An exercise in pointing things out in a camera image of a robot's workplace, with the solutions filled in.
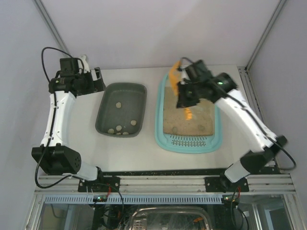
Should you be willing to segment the orange litter scoop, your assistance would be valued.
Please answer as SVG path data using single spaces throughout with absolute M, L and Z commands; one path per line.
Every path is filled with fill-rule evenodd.
M 171 85 L 171 88 L 173 90 L 174 95 L 179 99 L 179 89 L 177 84 L 181 81 L 181 71 L 178 70 L 178 68 L 181 67 L 181 61 L 177 61 L 168 72 L 168 78 Z M 192 119 L 192 112 L 189 108 L 183 108 L 184 109 L 184 115 L 186 120 Z

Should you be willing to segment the grey plastic bin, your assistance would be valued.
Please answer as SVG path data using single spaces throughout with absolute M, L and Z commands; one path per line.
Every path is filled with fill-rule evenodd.
M 104 91 L 95 122 L 99 134 L 117 138 L 132 138 L 137 136 L 144 119 L 147 99 L 147 89 L 144 85 L 130 82 L 116 82 L 108 85 Z M 107 131 L 114 129 L 114 134 Z

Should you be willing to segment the teal litter box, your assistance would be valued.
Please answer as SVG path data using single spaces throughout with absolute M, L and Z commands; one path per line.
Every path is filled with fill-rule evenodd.
M 176 108 L 177 97 L 165 75 L 158 88 L 155 112 L 155 140 L 168 151 L 179 153 L 208 153 L 219 149 L 223 140 L 220 110 L 202 99 L 190 107 L 192 119 L 186 120 L 184 109 Z M 198 130 L 198 125 L 205 127 Z

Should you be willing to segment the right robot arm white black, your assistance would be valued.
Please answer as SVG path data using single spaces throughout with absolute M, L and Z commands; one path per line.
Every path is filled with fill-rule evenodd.
M 236 183 L 258 173 L 280 151 L 285 151 L 285 136 L 277 136 L 257 117 L 246 102 L 236 82 L 225 72 L 216 76 L 203 60 L 182 66 L 184 58 L 169 71 L 169 80 L 178 96 L 177 108 L 188 108 L 206 99 L 221 109 L 245 134 L 249 151 L 231 164 L 221 175 L 224 184 Z

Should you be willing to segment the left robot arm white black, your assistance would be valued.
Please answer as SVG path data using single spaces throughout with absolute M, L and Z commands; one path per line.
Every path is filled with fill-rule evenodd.
M 69 147 L 69 124 L 77 97 L 104 91 L 99 67 L 91 69 L 87 56 L 60 59 L 60 70 L 50 80 L 50 110 L 40 146 L 31 155 L 37 168 L 47 175 L 74 176 L 95 181 L 100 169 L 85 163 L 81 154 Z

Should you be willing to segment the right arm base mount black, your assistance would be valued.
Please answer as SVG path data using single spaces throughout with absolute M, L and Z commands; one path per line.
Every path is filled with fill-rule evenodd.
M 241 192 L 249 192 L 248 181 L 244 177 L 237 182 L 231 182 L 224 174 L 219 176 L 209 176 L 204 178 L 206 192 L 234 192 L 237 188 Z

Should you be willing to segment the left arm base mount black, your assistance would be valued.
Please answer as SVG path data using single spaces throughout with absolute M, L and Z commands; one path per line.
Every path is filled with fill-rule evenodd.
M 115 192 L 120 187 L 120 178 L 113 175 L 103 176 L 95 181 L 82 181 L 78 183 L 80 193 L 107 193 Z

